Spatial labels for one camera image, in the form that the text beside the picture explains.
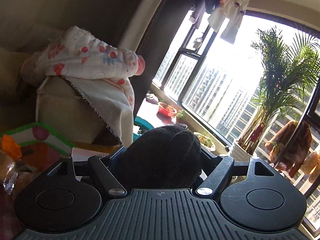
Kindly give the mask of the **white planter with sprouts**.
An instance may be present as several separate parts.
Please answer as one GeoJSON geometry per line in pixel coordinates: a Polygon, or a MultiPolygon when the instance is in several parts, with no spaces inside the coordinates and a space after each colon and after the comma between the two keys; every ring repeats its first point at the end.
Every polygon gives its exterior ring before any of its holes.
{"type": "Polygon", "coordinates": [[[199,139],[201,145],[206,148],[209,152],[214,152],[216,150],[214,143],[211,139],[199,132],[194,132],[194,135],[199,139]]]}

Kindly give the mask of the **black plush toy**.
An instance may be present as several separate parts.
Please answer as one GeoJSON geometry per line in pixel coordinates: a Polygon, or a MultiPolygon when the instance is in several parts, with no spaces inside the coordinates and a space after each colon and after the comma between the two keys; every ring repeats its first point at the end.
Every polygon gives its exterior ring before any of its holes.
{"type": "Polygon", "coordinates": [[[116,159],[112,173],[127,189],[191,189],[201,171],[201,144],[168,125],[145,132],[116,159]]]}

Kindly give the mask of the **colourful play mat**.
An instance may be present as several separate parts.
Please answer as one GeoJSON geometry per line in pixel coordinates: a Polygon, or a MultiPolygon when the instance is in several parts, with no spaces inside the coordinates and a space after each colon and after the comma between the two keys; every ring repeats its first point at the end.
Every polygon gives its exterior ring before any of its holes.
{"type": "Polygon", "coordinates": [[[24,173],[39,173],[62,157],[70,157],[74,144],[56,130],[34,122],[1,134],[1,184],[12,194],[24,173]]]}

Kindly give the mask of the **potted palm plant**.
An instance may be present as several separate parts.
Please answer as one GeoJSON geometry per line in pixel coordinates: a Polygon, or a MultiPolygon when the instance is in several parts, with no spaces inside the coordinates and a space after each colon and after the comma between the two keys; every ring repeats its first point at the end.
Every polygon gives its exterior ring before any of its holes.
{"type": "Polygon", "coordinates": [[[287,44],[276,27],[258,29],[251,46],[260,56],[263,74],[256,115],[229,150],[236,161],[248,161],[272,122],[295,109],[319,78],[319,41],[311,34],[298,31],[287,44]]]}

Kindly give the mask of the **hanging laundry clothes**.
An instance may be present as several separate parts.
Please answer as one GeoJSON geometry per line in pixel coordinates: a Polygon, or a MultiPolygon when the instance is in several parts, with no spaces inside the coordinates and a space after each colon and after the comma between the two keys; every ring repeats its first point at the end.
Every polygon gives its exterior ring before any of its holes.
{"type": "Polygon", "coordinates": [[[208,25],[217,33],[224,20],[228,19],[227,27],[220,37],[233,44],[248,4],[249,0],[196,0],[189,21],[198,28],[204,13],[207,13],[209,14],[208,25]]]}

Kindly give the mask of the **teal plastic basin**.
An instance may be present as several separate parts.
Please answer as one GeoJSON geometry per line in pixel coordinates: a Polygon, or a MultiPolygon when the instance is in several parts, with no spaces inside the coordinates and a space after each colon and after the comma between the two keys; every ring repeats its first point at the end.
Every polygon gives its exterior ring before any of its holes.
{"type": "Polygon", "coordinates": [[[154,129],[152,124],[147,122],[145,119],[142,119],[141,117],[136,116],[134,120],[134,126],[133,126],[133,141],[137,140],[146,131],[149,131],[151,129],[154,129]]]}

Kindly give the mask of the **red bowl on sill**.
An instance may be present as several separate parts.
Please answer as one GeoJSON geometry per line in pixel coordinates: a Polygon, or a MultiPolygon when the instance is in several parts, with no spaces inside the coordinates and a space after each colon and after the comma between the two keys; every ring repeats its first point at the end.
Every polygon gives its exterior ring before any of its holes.
{"type": "Polygon", "coordinates": [[[174,107],[167,105],[166,103],[163,103],[163,102],[158,103],[158,112],[161,115],[170,117],[170,118],[177,114],[177,110],[174,107]]]}

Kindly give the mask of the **floral baby blanket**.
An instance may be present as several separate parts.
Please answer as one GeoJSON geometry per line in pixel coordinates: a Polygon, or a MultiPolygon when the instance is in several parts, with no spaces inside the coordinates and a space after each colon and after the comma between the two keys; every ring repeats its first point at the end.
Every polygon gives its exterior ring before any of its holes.
{"type": "Polygon", "coordinates": [[[145,61],[135,52],[115,48],[73,26],[35,52],[21,68],[29,84],[39,86],[60,76],[78,92],[107,129],[125,146],[133,142],[135,94],[129,79],[144,72],[145,61]]]}

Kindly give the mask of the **brown hanging garment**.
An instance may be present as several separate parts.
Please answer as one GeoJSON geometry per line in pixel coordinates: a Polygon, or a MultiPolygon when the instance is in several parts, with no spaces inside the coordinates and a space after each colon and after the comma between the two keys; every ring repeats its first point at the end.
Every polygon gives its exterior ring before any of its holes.
{"type": "Polygon", "coordinates": [[[310,125],[302,122],[295,133],[297,121],[289,121],[274,137],[265,143],[269,150],[271,163],[282,153],[282,158],[276,167],[287,171],[293,178],[304,163],[312,142],[310,125]]]}

